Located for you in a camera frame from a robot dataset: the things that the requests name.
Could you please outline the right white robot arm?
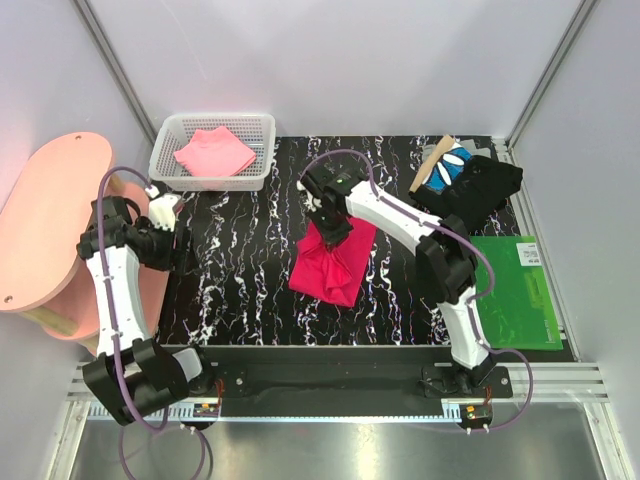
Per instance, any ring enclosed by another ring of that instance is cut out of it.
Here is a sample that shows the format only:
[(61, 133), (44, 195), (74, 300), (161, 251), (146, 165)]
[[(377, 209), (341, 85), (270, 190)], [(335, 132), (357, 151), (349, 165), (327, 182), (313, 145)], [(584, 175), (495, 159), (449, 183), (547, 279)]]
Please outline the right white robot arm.
[(443, 316), (451, 341), (454, 384), (476, 396), (490, 383), (495, 366), (482, 332), (477, 308), (476, 269), (481, 255), (473, 250), (461, 219), (428, 215), (377, 189), (357, 171), (333, 174), (322, 166), (306, 169), (298, 190), (308, 195), (312, 224), (325, 250), (335, 253), (355, 236), (363, 220), (400, 242), (415, 258), (423, 294)]

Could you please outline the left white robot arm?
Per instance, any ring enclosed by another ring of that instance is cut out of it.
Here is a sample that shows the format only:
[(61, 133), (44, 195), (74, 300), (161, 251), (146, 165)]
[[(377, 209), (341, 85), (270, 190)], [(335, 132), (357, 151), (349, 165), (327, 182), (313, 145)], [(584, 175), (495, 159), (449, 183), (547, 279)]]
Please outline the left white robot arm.
[(89, 390), (120, 425), (129, 425), (188, 397), (208, 394), (216, 372), (194, 347), (171, 353), (153, 338), (142, 305), (141, 267), (184, 272), (191, 233), (177, 221), (181, 199), (165, 194), (146, 214), (131, 199), (93, 201), (76, 246), (96, 291), (96, 358), (82, 369)]

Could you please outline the crimson red t-shirt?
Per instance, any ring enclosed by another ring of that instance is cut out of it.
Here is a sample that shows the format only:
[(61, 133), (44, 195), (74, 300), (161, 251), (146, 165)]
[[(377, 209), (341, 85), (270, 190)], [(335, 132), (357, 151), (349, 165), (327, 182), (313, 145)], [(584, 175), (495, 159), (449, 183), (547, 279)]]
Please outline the crimson red t-shirt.
[(297, 243), (289, 288), (331, 305), (352, 308), (363, 282), (377, 228), (350, 218), (353, 227), (339, 246), (329, 249), (313, 223)]

